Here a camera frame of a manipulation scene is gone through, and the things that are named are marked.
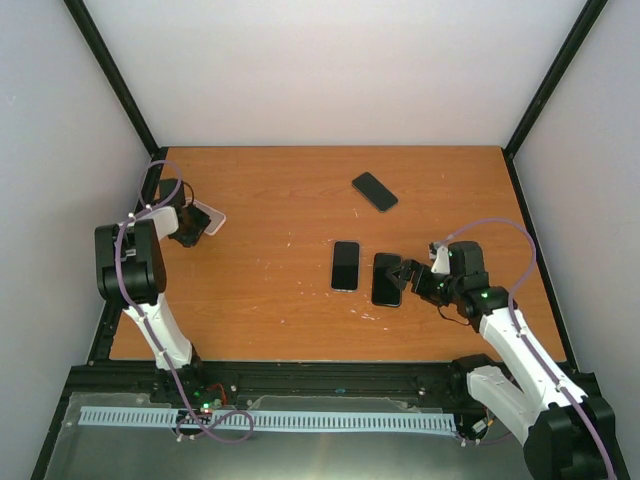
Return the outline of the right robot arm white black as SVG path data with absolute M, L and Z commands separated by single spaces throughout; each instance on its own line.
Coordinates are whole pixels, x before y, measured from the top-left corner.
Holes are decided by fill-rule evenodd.
M 502 358 L 465 372 L 468 395 L 487 407 L 523 449 L 535 479 L 614 479 L 615 415 L 564 373 L 529 328 L 512 294 L 490 283 L 480 245 L 433 244 L 430 264 L 382 268 L 398 290 L 436 307 L 455 306 Z

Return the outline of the pink translucent phone case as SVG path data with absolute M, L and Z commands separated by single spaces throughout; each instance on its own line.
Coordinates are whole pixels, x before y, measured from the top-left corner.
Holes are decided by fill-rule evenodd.
M 225 224 L 226 215 L 199 200 L 195 200 L 194 205 L 209 217 L 209 224 L 205 227 L 204 233 L 208 236 L 214 236 Z

